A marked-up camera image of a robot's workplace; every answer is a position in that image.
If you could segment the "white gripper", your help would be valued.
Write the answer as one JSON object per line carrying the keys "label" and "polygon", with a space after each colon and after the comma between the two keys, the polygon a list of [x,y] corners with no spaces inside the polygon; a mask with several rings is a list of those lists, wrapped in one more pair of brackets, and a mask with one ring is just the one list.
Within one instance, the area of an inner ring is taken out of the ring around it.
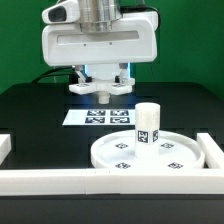
{"label": "white gripper", "polygon": [[151,62],[157,57],[155,31],[156,12],[128,13],[112,23],[112,30],[103,33],[83,33],[73,24],[48,25],[42,32],[45,62],[50,66],[74,66],[79,83],[92,78],[83,65],[120,63],[117,83],[127,79],[128,64]]}

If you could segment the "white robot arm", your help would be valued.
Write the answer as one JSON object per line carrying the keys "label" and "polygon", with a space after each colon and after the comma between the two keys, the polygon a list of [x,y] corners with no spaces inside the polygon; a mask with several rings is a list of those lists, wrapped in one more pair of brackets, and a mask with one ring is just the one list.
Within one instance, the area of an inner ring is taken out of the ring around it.
{"label": "white robot arm", "polygon": [[132,63],[157,57],[160,14],[144,4],[118,0],[59,0],[42,12],[42,51],[50,66],[77,69],[80,86],[110,81],[132,85]]}

